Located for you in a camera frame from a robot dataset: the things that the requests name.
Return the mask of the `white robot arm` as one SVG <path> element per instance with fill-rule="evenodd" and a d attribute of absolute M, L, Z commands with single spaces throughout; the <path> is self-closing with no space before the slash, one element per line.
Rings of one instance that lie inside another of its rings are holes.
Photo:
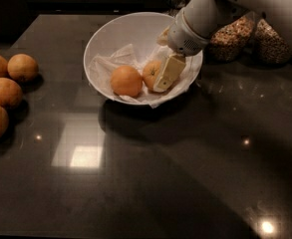
<path fill-rule="evenodd" d="M 157 42 L 181 57 L 195 56 L 216 31 L 247 12 L 265 19 L 292 49 L 292 0 L 190 0 Z"/>

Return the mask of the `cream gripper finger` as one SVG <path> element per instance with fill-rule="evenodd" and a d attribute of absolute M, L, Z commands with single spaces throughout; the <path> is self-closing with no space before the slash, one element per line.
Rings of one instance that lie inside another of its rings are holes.
<path fill-rule="evenodd" d="M 161 46 L 167 45 L 167 35 L 169 28 L 165 28 L 156 38 L 156 42 Z"/>
<path fill-rule="evenodd" d="M 179 54 L 165 56 L 161 60 L 158 75 L 153 84 L 153 90 L 158 93 L 167 91 L 179 78 L 186 66 L 185 57 Z"/>

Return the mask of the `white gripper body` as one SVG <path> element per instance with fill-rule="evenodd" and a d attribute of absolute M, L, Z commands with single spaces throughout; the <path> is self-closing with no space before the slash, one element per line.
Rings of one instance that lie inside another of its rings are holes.
<path fill-rule="evenodd" d="M 207 46 L 208 42 L 208 39 L 200 37 L 189 27 L 183 9 L 178 12 L 173 23 L 168 27 L 167 45 L 174 52 L 183 56 L 197 55 Z"/>

